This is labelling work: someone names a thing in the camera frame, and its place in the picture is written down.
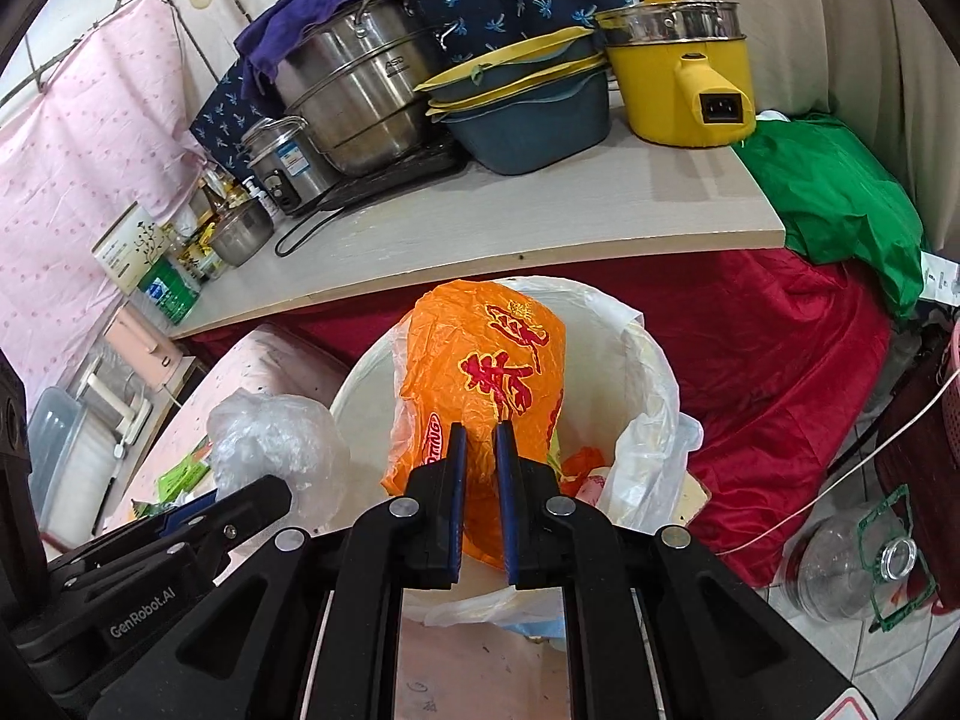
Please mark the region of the large steel stockpot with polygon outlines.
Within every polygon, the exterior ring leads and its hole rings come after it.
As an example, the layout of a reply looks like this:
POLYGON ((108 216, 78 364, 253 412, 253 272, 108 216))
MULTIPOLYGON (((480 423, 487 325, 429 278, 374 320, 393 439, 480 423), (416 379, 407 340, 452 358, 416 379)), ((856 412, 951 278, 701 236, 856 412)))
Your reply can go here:
POLYGON ((420 143, 427 101, 418 87, 449 65, 444 36, 420 0, 350 0, 304 33, 275 88, 338 172, 364 176, 420 143))

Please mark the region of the clear plastic bag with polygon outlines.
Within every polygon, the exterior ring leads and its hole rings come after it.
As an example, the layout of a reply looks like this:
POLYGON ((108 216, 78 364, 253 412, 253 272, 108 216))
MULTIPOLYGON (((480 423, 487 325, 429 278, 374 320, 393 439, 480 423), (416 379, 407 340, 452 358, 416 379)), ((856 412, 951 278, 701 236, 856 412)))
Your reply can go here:
POLYGON ((240 388, 213 408, 206 435, 218 493, 276 476, 290 489, 288 522, 313 532, 334 522, 347 497, 350 450, 322 403, 240 388))

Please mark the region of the yellow label jar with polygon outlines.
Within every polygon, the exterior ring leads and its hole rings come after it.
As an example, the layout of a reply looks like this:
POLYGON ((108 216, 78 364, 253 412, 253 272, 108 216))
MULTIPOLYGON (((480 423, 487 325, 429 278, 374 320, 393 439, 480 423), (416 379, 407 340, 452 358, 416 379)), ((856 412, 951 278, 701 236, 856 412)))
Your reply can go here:
POLYGON ((228 268, 228 263, 213 249, 213 232, 215 225, 207 221, 185 239, 179 250, 178 262, 199 283, 217 280, 228 268))

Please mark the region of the orange printed plastic bag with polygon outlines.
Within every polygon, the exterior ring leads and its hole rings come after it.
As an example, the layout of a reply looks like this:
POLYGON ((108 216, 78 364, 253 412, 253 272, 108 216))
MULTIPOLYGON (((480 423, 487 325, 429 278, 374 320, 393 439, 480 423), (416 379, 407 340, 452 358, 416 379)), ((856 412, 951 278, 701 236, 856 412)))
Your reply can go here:
POLYGON ((464 551, 501 571, 493 431, 511 422, 524 458, 551 462, 565 398, 566 327, 553 310, 498 281, 455 280, 423 294, 394 327, 394 422, 381 486, 398 496, 410 473, 446 455, 466 429, 464 551))

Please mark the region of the purple towel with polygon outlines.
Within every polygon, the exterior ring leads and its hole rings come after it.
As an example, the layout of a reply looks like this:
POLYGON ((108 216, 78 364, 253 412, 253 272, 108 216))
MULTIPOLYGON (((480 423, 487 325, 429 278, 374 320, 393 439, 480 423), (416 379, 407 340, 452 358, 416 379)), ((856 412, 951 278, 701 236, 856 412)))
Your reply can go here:
POLYGON ((329 21, 352 0, 277 0, 235 39, 239 54, 241 98, 265 109, 272 104, 278 66, 306 31, 329 21))

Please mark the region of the beige curtain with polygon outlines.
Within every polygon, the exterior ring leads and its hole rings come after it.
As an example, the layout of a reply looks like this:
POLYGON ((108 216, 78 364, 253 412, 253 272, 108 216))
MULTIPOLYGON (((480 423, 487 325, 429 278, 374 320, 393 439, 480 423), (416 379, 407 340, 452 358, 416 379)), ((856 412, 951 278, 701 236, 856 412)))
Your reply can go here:
POLYGON ((758 107, 846 122, 957 257, 958 60, 921 0, 734 2, 758 107))

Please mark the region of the red plastic bag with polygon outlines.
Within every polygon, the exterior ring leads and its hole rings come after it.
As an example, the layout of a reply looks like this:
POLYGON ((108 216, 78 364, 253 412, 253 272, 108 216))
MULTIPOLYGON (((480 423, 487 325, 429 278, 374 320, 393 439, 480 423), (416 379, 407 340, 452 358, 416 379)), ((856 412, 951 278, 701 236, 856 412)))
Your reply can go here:
POLYGON ((605 468, 604 454, 596 447, 581 447, 562 461, 558 472, 558 486, 565 496, 576 497, 590 475, 605 468))

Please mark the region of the black induction cooktop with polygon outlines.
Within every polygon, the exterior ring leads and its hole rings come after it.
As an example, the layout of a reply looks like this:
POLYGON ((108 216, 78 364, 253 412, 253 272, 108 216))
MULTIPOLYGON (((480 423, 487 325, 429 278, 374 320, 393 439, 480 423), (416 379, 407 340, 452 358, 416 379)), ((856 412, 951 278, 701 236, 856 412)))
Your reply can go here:
POLYGON ((420 187, 430 181, 459 174, 472 156, 455 140, 427 143, 412 149, 404 158, 366 176, 345 179, 329 188, 317 208, 337 211, 382 199, 407 188, 420 187))

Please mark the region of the white cardboard box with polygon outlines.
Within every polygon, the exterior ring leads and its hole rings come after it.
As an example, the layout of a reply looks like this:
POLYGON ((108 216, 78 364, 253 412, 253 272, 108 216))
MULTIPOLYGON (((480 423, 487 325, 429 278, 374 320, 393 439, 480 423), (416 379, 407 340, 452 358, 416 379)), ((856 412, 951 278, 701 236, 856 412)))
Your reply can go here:
POLYGON ((132 203, 91 249, 93 259, 128 296, 166 254, 167 237, 148 211, 132 203))

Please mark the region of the pink dotted curtain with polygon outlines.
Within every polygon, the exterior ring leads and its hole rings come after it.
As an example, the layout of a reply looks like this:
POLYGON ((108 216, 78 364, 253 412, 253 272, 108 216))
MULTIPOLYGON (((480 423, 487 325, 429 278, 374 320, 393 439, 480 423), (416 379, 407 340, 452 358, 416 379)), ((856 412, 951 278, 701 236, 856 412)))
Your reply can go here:
POLYGON ((28 398, 75 369, 121 299, 94 244, 130 205, 169 220, 203 163, 163 0, 117 11, 3 125, 2 351, 28 398))

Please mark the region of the small steel bowl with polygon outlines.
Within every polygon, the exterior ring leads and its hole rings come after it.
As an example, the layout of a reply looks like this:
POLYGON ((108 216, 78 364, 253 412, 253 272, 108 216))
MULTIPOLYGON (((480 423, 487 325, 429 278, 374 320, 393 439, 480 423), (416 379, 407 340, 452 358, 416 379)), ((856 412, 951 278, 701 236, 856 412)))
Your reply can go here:
POLYGON ((274 220, 263 204, 249 200, 215 221, 210 245, 221 260, 238 268, 270 241, 274 231, 274 220))

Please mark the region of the green toothpaste box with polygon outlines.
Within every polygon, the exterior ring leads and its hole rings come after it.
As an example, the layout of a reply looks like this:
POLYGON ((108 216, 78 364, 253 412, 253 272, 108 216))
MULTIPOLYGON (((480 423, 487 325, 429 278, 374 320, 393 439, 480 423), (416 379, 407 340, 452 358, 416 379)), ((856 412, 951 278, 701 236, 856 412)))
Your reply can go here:
POLYGON ((202 483, 203 478, 210 473, 210 466, 208 466, 210 452, 212 452, 212 441, 206 437, 179 463, 156 479, 158 502, 171 504, 183 494, 194 491, 202 483))

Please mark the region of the stacked blue yellow basins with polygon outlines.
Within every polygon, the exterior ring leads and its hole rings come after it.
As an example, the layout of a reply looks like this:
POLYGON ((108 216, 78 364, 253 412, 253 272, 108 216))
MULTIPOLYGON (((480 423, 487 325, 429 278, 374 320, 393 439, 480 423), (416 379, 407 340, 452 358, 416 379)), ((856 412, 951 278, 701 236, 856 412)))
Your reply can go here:
POLYGON ((607 138, 607 69, 596 31, 570 26, 466 60, 416 91, 477 163, 521 176, 607 138))

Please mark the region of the steel rice cooker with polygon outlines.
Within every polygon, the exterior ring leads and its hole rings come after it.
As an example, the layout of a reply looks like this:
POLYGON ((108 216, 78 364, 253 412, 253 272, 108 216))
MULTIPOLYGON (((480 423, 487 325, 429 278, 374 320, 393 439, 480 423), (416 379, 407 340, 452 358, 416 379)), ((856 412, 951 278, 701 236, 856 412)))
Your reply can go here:
POLYGON ((241 137, 241 153, 270 200, 296 216, 334 187, 343 176, 314 145, 299 115, 260 119, 241 137))

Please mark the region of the green plastic bag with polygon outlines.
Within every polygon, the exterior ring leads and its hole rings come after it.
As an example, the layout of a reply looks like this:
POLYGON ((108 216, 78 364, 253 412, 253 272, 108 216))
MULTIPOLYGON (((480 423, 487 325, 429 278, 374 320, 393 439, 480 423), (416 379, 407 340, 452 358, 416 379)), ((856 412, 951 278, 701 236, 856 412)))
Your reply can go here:
POLYGON ((814 265, 857 260, 885 307, 907 320, 923 291, 924 224, 908 193, 843 121, 823 112, 765 119, 732 149, 814 265))

